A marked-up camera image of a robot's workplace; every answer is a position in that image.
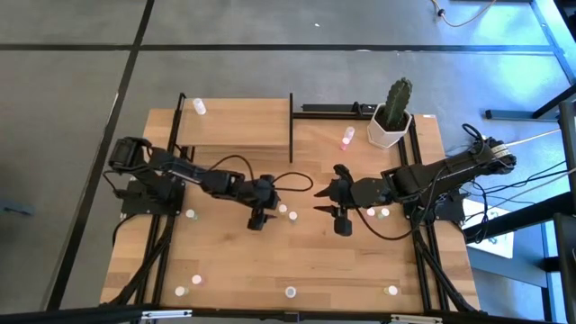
potted cactus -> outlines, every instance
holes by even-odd
[[[396,81],[388,92],[386,103],[380,103],[368,124],[368,140],[387,149],[408,131],[412,115],[406,112],[412,93],[412,83],[405,77]]]

cactus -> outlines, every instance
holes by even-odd
[[[405,77],[396,81],[388,92],[386,105],[376,112],[374,119],[386,131],[403,131],[406,128],[404,110],[412,94],[412,83]]]

small white cup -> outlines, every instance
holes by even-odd
[[[192,220],[197,220],[198,219],[198,215],[196,214],[196,211],[194,210],[187,210],[186,211],[186,217]]]
[[[188,288],[183,287],[183,286],[178,286],[174,290],[174,294],[178,297],[186,296],[189,292],[190,291],[188,290]]]
[[[192,284],[201,284],[202,277],[199,274],[195,274],[192,276]]]
[[[196,113],[198,113],[198,114],[205,114],[206,113],[206,106],[204,105],[204,102],[202,101],[202,99],[200,99],[200,98],[194,99],[193,104],[194,104],[194,109],[196,110]]]
[[[296,297],[296,288],[290,286],[287,287],[286,290],[284,291],[284,293],[286,294],[286,297],[292,299],[294,297]]]
[[[290,221],[296,221],[298,219],[298,214],[296,213],[296,211],[290,211],[290,213],[288,214],[288,218],[290,219]]]
[[[386,287],[384,288],[384,293],[390,296],[396,296],[398,294],[398,288],[394,285]]]

wooden table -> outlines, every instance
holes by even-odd
[[[150,111],[144,136],[155,146],[165,147],[174,111]],[[444,158],[440,133],[434,116],[416,115],[418,140],[424,163]],[[347,151],[339,142],[347,126],[356,134]],[[161,305],[178,308],[245,310],[421,312],[422,301],[412,240],[384,241],[370,233],[357,215],[349,214],[354,234],[343,238],[333,232],[330,215],[313,210],[328,205],[328,198],[314,198],[334,177],[336,163],[346,165],[355,179],[379,176],[383,170],[400,164],[396,146],[379,149],[368,143],[367,121],[294,120],[293,154],[289,164],[280,148],[242,148],[234,146],[196,147],[194,163],[209,166],[231,154],[246,157],[255,175],[280,175],[303,172],[314,179],[306,193],[280,192],[289,211],[298,212],[291,223],[286,214],[273,212],[262,231],[246,228],[250,209],[238,203],[212,199],[189,184],[184,208],[194,209],[198,220],[178,217],[169,252]],[[408,152],[410,141],[406,140]],[[248,174],[242,161],[231,159],[222,169]],[[278,187],[305,187],[307,181],[287,176]],[[389,206],[391,216],[369,218],[383,235],[398,236],[409,229],[401,206]],[[101,300],[109,301],[130,280],[140,266],[151,217],[143,215],[126,223],[118,232],[116,246]],[[479,307],[462,233],[447,222],[436,223],[436,235],[443,268],[465,299]],[[193,275],[203,282],[192,285]],[[152,275],[147,301],[151,295]],[[439,308],[434,277],[428,270],[432,303]],[[396,285],[400,292],[389,296],[383,289]],[[177,286],[190,293],[176,297]],[[284,289],[294,286],[293,299]]]

